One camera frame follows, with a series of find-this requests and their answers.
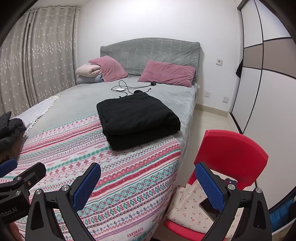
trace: beige star-patterned curtain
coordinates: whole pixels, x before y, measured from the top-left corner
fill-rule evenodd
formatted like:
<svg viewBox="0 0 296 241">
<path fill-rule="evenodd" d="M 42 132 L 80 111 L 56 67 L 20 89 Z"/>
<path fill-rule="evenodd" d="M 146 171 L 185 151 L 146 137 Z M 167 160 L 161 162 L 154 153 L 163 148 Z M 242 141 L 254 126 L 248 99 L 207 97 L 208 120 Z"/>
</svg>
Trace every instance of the beige star-patterned curtain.
<svg viewBox="0 0 296 241">
<path fill-rule="evenodd" d="M 78 7 L 33 9 L 0 48 L 0 114 L 16 116 L 76 83 Z"/>
</svg>

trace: metal screw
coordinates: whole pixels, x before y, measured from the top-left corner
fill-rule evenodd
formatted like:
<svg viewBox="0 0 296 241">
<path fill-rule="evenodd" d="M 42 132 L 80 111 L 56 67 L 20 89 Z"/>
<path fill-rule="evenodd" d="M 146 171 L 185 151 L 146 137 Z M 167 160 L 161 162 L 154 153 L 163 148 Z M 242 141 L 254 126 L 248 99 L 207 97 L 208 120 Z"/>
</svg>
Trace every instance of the metal screw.
<svg viewBox="0 0 296 241">
<path fill-rule="evenodd" d="M 262 193 L 262 189 L 261 188 L 256 188 L 255 189 L 257 193 Z"/>
<path fill-rule="evenodd" d="M 235 189 L 235 185 L 233 185 L 233 184 L 228 184 L 228 186 L 227 186 L 230 190 L 234 190 Z"/>
<path fill-rule="evenodd" d="M 63 185 L 63 186 L 62 186 L 62 190 L 63 190 L 63 191 L 67 191 L 68 189 L 69 189 L 69 185 Z"/>
<path fill-rule="evenodd" d="M 37 189 L 35 193 L 36 193 L 37 195 L 39 195 L 41 192 L 42 192 L 41 189 Z"/>
</svg>

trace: patterned bedspread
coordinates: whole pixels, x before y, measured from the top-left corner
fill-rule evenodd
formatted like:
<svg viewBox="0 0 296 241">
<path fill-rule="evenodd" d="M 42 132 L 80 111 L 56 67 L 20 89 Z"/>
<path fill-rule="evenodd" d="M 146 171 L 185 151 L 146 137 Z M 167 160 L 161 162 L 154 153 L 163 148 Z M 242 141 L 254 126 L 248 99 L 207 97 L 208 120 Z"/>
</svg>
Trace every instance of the patterned bedspread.
<svg viewBox="0 0 296 241">
<path fill-rule="evenodd" d="M 71 184 L 92 162 L 102 176 L 78 214 L 96 240 L 149 240 L 173 192 L 181 149 L 169 136 L 124 151 L 112 151 L 98 115 L 76 120 L 25 141 L 18 167 L 1 182 L 11 181 L 33 164 L 46 166 L 46 177 L 31 189 L 45 192 Z M 73 240 L 55 211 L 66 240 Z M 26 218 L 16 222 L 24 235 Z"/>
</svg>

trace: black jacket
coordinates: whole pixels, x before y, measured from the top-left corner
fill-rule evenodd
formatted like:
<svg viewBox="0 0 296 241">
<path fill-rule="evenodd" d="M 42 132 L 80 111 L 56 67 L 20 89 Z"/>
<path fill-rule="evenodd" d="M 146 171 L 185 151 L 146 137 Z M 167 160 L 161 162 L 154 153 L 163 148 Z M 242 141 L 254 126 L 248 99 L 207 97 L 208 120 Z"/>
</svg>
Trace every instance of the black jacket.
<svg viewBox="0 0 296 241">
<path fill-rule="evenodd" d="M 19 118 L 10 120 L 11 111 L 0 117 L 0 152 L 9 150 L 14 142 L 26 130 L 23 122 Z"/>
<path fill-rule="evenodd" d="M 178 116 L 160 100 L 142 91 L 97 104 L 98 114 L 112 150 L 123 150 L 180 130 Z"/>
</svg>

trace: robotic claw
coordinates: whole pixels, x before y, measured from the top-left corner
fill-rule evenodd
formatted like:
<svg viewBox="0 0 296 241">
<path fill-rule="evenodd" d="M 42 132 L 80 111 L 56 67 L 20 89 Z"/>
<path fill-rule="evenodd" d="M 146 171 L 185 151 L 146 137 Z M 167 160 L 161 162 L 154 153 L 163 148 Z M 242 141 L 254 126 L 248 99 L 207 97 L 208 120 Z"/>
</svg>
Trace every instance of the robotic claw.
<svg viewBox="0 0 296 241">
<path fill-rule="evenodd" d="M 11 163 L 6 163 L 7 171 L 15 167 L 16 161 L 10 161 Z M 7 171 L 2 169 L 2 174 L 7 174 L 11 170 Z M 30 205 L 29 190 L 45 174 L 45 166 L 37 163 L 15 177 L 12 182 L 0 184 L 1 240 L 15 241 L 6 225 L 26 215 L 28 215 L 26 241 L 65 240 L 53 211 L 55 208 L 60 210 L 73 240 L 94 241 L 95 239 L 81 222 L 77 211 L 84 208 L 99 181 L 100 165 L 92 163 L 82 176 L 75 179 L 72 185 L 64 185 L 58 191 L 45 193 L 42 189 L 37 189 Z M 260 188 L 253 191 L 241 191 L 233 184 L 225 186 L 224 181 L 214 175 L 203 162 L 196 165 L 195 174 L 213 208 L 220 211 L 202 241 L 222 241 L 240 207 L 243 207 L 244 211 L 231 240 L 272 240 L 269 213 Z"/>
<path fill-rule="evenodd" d="M 11 159 L 0 165 L 0 177 L 16 168 Z M 1 241 L 16 241 L 8 224 L 28 215 L 26 241 L 65 240 L 53 209 L 59 209 L 64 222 L 75 241 L 94 241 L 81 222 L 77 211 L 82 210 L 101 177 L 101 167 L 92 163 L 82 176 L 71 185 L 64 185 L 58 191 L 43 192 L 37 189 L 31 204 L 29 190 L 45 177 L 46 168 L 42 163 L 30 167 L 12 182 L 0 184 L 0 237 Z"/>
</svg>

